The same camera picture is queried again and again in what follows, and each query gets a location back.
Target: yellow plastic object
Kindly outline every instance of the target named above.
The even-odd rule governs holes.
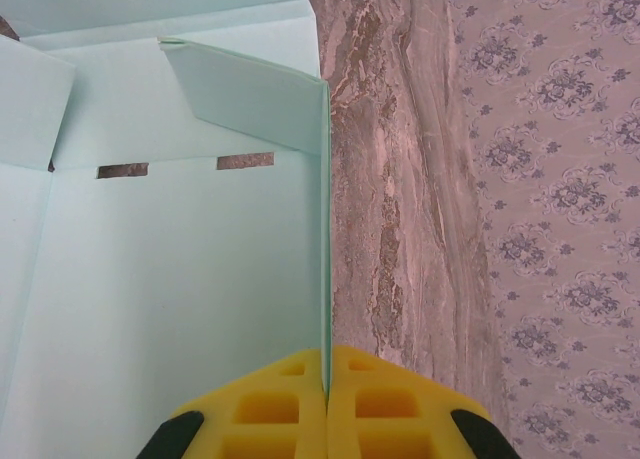
[[[329,459],[475,459],[451,418],[475,401],[347,346],[333,348],[327,410]]]
[[[204,423],[183,459],[326,459],[319,350],[288,356],[178,409]]]

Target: cardboard box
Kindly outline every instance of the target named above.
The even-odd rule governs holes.
[[[22,41],[0,38],[0,457],[134,457],[181,403],[328,351],[329,94],[308,0],[0,13]]]

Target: marble surface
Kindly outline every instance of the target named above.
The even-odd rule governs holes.
[[[483,403],[508,434],[447,0],[311,0],[332,91],[334,341]]]

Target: floral wallpaper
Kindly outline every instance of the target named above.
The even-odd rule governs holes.
[[[523,458],[640,458],[640,0],[449,0]]]

